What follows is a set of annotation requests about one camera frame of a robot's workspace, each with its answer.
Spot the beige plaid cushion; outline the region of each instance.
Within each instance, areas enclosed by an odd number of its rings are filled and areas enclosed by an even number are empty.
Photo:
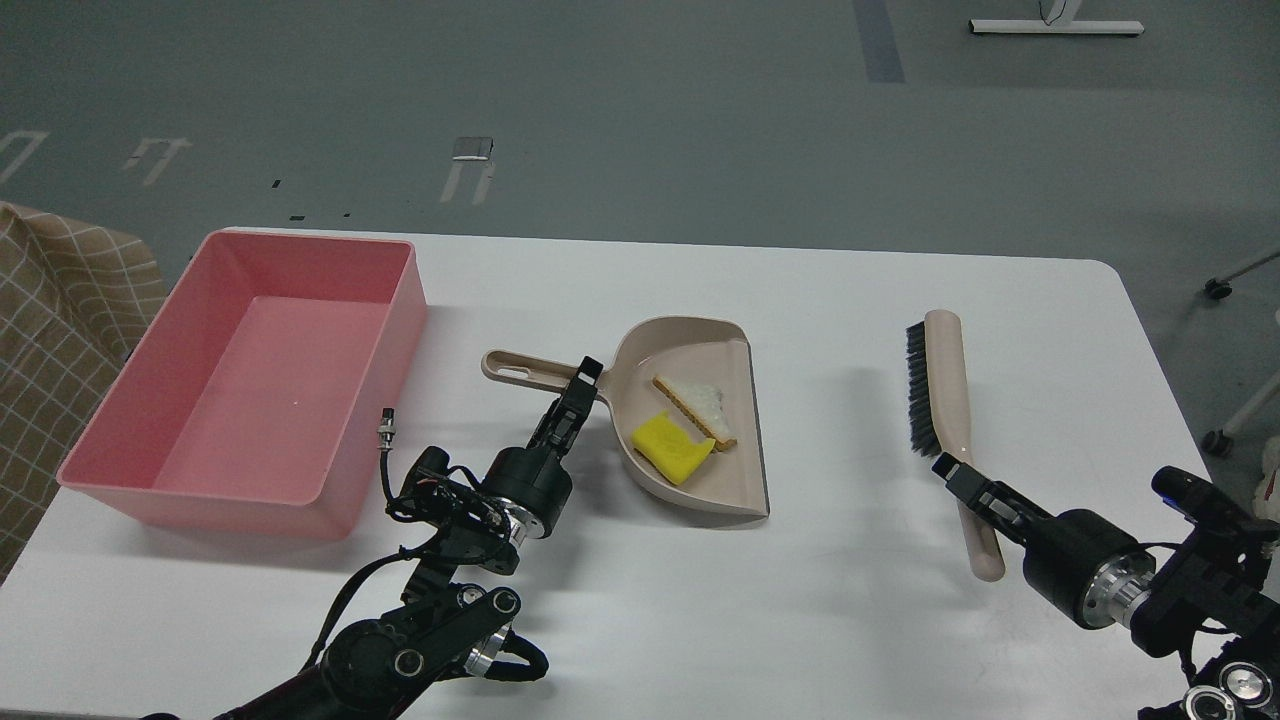
[[[165,293],[141,240],[0,202],[0,582]]]

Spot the pink plastic bin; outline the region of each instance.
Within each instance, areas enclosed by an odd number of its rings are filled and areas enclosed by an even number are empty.
[[[58,482],[156,525],[344,537],[425,318],[412,245],[215,232]]]

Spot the black bristles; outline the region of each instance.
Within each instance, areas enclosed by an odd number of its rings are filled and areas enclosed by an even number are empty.
[[[942,443],[933,429],[929,406],[929,372],[924,354],[924,323],[906,328],[908,420],[911,423],[911,450],[925,457],[942,454]]]

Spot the caster wheel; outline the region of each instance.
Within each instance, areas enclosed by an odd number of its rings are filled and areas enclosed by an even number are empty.
[[[1231,295],[1231,283],[1220,283],[1216,278],[1210,278],[1210,281],[1204,283],[1204,295],[1207,295],[1210,300],[1222,300],[1228,295]]]
[[[1201,438],[1201,450],[1215,456],[1226,457],[1231,454],[1235,441],[1222,434],[1222,430],[1210,430]]]

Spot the brush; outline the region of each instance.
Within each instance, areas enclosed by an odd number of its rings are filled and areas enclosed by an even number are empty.
[[[931,310],[924,322],[906,329],[908,401],[911,448],[925,457],[947,451],[973,464],[969,450],[969,379],[964,369],[960,318],[950,310]],[[993,583],[1005,575],[996,530],[968,507],[960,510],[960,529],[974,577]]]

